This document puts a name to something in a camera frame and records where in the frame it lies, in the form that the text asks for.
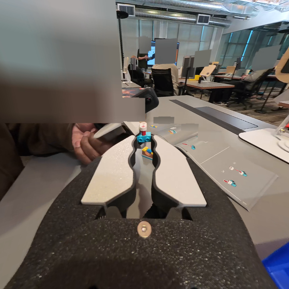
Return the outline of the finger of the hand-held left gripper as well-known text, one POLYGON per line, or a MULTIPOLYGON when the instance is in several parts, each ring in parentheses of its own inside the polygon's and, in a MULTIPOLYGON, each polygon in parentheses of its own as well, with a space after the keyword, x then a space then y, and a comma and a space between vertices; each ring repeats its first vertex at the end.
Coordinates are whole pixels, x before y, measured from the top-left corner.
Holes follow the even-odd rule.
POLYGON ((140 122, 124 121, 123 127, 125 131, 130 135, 139 135, 140 133, 140 122))

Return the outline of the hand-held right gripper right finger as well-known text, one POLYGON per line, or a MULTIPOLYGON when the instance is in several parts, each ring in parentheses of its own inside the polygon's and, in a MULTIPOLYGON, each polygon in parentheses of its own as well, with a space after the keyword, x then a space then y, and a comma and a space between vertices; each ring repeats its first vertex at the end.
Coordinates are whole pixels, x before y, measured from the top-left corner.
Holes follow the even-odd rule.
POLYGON ((207 202, 189 159, 161 137, 152 137, 152 200, 160 208, 205 207, 207 202))

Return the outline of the person's left forearm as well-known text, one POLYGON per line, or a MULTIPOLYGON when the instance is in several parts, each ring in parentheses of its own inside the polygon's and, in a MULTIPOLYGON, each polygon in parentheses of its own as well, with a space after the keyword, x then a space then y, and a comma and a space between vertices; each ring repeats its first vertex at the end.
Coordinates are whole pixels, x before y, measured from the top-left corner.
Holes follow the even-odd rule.
POLYGON ((0 148, 19 156, 73 151, 73 127, 74 123, 1 123, 0 148))

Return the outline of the long wooden-edged desk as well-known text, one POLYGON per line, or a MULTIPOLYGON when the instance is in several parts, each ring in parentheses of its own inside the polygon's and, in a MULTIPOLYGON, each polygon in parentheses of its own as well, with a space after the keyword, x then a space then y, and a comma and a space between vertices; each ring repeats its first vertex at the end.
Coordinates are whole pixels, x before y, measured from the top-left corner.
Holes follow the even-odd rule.
POLYGON ((202 99, 204 90, 212 90, 212 89, 233 89, 235 86, 231 84, 224 84, 212 81, 201 81, 199 83, 198 80, 192 79, 183 79, 179 78, 178 87, 180 89, 180 95, 189 95, 189 89, 194 88, 201 91, 200 99, 202 99))

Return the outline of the person's left hand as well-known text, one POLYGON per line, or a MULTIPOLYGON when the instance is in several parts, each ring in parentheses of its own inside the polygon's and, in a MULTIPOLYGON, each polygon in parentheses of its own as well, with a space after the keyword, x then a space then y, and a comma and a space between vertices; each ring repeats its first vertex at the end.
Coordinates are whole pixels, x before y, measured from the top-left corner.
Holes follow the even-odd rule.
POLYGON ((74 153, 83 164, 90 164, 96 157, 102 156, 108 149, 120 142, 122 136, 106 141, 103 138, 95 139, 98 130, 92 123, 76 123, 72 129, 72 145, 74 153))

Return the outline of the black office chair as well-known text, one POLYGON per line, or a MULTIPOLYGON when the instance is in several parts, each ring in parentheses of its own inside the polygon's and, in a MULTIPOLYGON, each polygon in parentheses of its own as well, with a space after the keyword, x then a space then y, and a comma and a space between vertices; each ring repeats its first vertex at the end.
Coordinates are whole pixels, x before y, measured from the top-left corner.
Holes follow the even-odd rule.
POLYGON ((171 68, 151 69, 151 75, 154 81, 154 91, 157 97, 174 96, 174 86, 171 75, 171 68))
POLYGON ((236 98, 233 100, 230 100, 229 103, 227 104, 227 107, 229 107, 230 105, 235 104, 235 103, 244 105, 244 110, 247 109, 247 106, 252 107, 252 104, 250 102, 248 102, 247 99, 250 98, 251 96, 253 96, 254 93, 259 91, 261 84, 267 78, 268 75, 264 75, 258 81, 256 81, 251 90, 245 90, 244 89, 245 85, 243 84, 243 82, 241 80, 240 82, 241 82, 242 86, 239 87, 239 86, 235 85, 235 87, 233 89, 233 92, 235 93, 236 98))

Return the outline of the toy set box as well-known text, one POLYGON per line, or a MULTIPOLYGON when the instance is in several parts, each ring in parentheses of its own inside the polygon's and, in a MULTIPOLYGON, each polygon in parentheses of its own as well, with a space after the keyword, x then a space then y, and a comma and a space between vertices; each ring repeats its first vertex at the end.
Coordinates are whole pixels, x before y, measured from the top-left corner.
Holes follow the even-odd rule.
POLYGON ((122 89, 122 97, 123 98, 131 98, 134 97, 136 94, 143 91, 145 88, 123 88, 122 89))

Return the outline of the black monitor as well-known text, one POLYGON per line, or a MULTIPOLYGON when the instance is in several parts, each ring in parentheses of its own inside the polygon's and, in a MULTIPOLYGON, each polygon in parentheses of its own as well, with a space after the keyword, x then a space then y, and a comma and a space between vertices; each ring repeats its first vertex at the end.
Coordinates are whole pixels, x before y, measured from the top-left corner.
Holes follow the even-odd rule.
POLYGON ((194 79, 196 68, 194 67, 194 55, 184 56, 181 78, 194 79))

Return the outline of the grey instruction booklet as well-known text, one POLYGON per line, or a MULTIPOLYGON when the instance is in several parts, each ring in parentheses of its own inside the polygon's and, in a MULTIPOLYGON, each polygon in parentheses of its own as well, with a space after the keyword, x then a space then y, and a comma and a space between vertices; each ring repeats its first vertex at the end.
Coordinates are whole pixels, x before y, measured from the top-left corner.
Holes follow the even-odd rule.
POLYGON ((278 175, 243 157, 220 137, 198 138, 198 124, 150 123, 153 135, 175 146, 190 158, 231 199, 247 211, 278 179, 278 175))

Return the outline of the black floor lamp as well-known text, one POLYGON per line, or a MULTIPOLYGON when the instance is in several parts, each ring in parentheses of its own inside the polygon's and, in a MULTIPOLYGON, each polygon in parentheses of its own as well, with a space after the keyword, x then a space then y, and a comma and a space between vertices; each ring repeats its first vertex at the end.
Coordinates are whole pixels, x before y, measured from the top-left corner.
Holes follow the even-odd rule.
POLYGON ((121 28, 121 19, 126 19, 128 18, 128 13, 125 11, 121 11, 121 10, 116 10, 117 13, 117 19, 118 19, 118 27, 119 27, 119 36, 120 36, 120 47, 121 47, 121 62, 122 62, 122 66, 121 68, 123 68, 124 66, 124 52, 123 52, 123 39, 122 39, 122 28, 121 28))

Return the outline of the clear acrylic stand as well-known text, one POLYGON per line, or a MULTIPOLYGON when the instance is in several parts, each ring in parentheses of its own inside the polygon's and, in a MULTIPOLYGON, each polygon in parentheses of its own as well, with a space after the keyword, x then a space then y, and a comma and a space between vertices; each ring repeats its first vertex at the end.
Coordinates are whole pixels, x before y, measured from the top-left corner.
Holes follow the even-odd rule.
POLYGON ((274 136, 278 139, 278 147, 289 152, 289 123, 280 125, 276 129, 274 136))

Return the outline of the blue plastic bin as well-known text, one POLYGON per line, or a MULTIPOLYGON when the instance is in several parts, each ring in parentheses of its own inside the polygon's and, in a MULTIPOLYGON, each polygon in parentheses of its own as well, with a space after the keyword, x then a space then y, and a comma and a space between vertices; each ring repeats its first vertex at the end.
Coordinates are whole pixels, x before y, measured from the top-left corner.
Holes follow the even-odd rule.
POLYGON ((289 243, 263 259, 262 263, 279 289, 289 288, 289 243))

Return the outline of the wood-framed monitor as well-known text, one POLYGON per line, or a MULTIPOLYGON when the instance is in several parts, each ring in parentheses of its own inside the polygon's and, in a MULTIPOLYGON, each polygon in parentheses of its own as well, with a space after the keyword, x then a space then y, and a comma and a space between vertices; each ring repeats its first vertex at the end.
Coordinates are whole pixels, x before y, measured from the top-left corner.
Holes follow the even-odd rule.
POLYGON ((283 54, 275 70, 276 78, 288 84, 289 83, 289 48, 283 54))

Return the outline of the silver ventilation duct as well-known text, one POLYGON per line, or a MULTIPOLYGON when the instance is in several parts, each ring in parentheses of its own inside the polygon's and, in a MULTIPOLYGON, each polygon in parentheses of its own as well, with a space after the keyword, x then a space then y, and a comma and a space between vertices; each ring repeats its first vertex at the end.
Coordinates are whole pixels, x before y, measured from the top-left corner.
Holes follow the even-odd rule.
POLYGON ((232 23, 228 19, 212 17, 206 14, 192 15, 156 9, 144 9, 137 8, 135 5, 131 4, 118 3, 116 4, 116 8, 117 10, 128 13, 129 18, 136 18, 141 20, 159 20, 172 23, 196 24, 222 28, 228 28, 232 23))

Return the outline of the white flat base plate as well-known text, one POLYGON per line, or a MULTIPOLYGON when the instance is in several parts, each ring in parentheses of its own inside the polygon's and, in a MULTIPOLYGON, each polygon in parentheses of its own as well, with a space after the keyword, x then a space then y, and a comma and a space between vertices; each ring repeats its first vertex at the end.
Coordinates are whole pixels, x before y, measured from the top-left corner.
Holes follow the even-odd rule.
POLYGON ((278 147, 274 133, 274 129, 266 128, 240 133, 239 138, 288 164, 289 153, 278 147))

